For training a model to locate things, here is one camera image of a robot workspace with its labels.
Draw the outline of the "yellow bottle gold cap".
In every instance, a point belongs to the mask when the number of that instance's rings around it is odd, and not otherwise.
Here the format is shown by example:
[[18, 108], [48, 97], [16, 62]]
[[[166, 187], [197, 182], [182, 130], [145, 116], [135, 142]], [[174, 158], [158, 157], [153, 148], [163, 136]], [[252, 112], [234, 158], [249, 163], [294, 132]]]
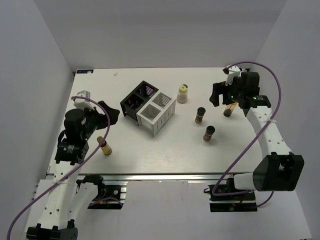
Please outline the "yellow bottle gold cap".
[[100, 149], [104, 155], [108, 156], [112, 153], [112, 148], [102, 136], [98, 136], [96, 140], [99, 143]]

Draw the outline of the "black two-slot organizer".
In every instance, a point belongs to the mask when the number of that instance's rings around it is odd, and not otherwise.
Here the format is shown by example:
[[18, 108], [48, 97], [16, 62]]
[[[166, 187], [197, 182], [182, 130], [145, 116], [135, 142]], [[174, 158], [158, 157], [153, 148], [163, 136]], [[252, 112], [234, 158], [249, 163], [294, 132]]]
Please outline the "black two-slot organizer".
[[137, 112], [159, 91], [158, 88], [142, 81], [121, 102], [123, 116], [138, 122]]

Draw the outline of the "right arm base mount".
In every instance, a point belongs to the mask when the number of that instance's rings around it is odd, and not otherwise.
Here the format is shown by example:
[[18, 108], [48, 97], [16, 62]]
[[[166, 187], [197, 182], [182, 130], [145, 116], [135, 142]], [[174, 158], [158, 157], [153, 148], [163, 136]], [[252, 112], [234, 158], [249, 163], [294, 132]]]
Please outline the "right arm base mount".
[[208, 185], [208, 187], [203, 190], [204, 194], [209, 195], [209, 208], [211, 213], [245, 213], [258, 211], [256, 196], [253, 192], [219, 197], [212, 194], [214, 186], [214, 184]]

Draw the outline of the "white two-slot organizer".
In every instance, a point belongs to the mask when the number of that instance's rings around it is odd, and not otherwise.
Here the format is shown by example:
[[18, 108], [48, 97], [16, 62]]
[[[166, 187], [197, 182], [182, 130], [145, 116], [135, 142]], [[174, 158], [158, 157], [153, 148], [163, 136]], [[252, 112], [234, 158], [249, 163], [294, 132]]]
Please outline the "white two-slot organizer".
[[175, 114], [175, 109], [175, 99], [156, 92], [136, 113], [137, 123], [154, 137]]

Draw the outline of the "left blue table sticker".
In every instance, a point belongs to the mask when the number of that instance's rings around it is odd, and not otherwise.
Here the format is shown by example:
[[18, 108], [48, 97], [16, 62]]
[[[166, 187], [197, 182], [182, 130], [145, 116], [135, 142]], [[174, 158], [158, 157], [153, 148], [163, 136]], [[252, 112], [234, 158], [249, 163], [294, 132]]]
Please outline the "left blue table sticker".
[[93, 72], [93, 69], [78, 69], [76, 74], [92, 74]]

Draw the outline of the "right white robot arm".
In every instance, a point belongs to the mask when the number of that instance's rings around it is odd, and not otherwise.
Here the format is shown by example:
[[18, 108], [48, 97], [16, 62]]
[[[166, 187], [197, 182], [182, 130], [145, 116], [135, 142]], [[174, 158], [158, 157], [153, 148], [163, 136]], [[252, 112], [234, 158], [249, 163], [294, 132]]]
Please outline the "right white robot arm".
[[262, 160], [253, 172], [233, 176], [225, 192], [213, 196], [236, 200], [244, 194], [258, 192], [290, 192], [295, 190], [305, 161], [301, 155], [294, 154], [285, 143], [273, 120], [275, 111], [267, 96], [260, 94], [260, 76], [257, 72], [225, 70], [226, 81], [215, 83], [210, 102], [219, 106], [237, 103], [256, 134], [254, 140], [259, 142]]

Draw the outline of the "aluminium table front rail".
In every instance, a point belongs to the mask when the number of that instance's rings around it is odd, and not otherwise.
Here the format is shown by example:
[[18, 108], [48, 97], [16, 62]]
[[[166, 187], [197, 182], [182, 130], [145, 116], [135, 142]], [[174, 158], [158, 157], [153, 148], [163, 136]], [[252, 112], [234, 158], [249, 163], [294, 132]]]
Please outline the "aluminium table front rail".
[[211, 181], [218, 180], [217, 173], [92, 173], [102, 176], [105, 181]]

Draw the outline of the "amber bottle orange cap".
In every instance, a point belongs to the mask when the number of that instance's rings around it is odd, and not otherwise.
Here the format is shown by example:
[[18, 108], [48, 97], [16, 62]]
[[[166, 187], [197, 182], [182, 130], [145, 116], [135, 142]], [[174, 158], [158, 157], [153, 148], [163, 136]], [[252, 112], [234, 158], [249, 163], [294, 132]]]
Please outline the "amber bottle orange cap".
[[230, 116], [232, 115], [233, 111], [235, 110], [236, 106], [237, 106], [237, 103], [236, 103], [236, 102], [227, 105], [227, 106], [225, 107], [224, 111], [223, 111], [223, 115], [224, 115], [225, 117], [227, 117], [227, 118], [230, 117]]

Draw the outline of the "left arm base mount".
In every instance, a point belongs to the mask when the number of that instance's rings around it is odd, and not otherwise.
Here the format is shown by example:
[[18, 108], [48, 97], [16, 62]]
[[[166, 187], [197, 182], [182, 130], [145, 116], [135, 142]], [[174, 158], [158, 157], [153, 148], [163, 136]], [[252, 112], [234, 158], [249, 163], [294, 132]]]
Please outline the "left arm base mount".
[[127, 193], [127, 181], [103, 177], [103, 188], [88, 206], [90, 210], [121, 210]]

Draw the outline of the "brown spice bottle black cap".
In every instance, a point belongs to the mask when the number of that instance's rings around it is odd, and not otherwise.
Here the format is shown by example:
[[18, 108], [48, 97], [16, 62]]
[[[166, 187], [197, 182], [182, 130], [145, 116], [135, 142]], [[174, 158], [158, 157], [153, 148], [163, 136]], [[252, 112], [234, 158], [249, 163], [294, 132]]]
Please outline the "brown spice bottle black cap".
[[195, 117], [195, 122], [196, 122], [197, 124], [202, 123], [203, 117], [204, 117], [204, 115], [205, 115], [205, 112], [206, 112], [206, 109], [205, 109], [204, 107], [199, 107], [199, 108], [197, 109], [197, 113], [196, 113], [196, 117]]

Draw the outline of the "white bottle yellow cap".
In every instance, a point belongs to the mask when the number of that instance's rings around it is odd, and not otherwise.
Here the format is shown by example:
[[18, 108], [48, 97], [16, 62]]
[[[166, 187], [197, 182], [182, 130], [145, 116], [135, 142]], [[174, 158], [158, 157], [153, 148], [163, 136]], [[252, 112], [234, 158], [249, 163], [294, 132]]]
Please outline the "white bottle yellow cap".
[[188, 86], [186, 84], [182, 84], [179, 86], [176, 101], [180, 104], [186, 103], [188, 100]]

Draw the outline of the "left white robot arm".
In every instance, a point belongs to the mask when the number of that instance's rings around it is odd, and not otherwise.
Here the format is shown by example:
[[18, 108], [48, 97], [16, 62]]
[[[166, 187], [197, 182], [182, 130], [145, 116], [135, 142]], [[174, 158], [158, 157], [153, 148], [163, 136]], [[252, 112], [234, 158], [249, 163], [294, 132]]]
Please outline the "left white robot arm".
[[47, 203], [36, 226], [27, 229], [28, 240], [75, 240], [76, 220], [93, 199], [105, 196], [101, 176], [86, 176], [80, 189], [74, 188], [81, 167], [87, 160], [88, 140], [96, 130], [109, 130], [118, 121], [120, 111], [86, 97], [74, 99], [74, 109], [65, 113], [64, 130], [58, 136], [52, 186], [46, 192]]

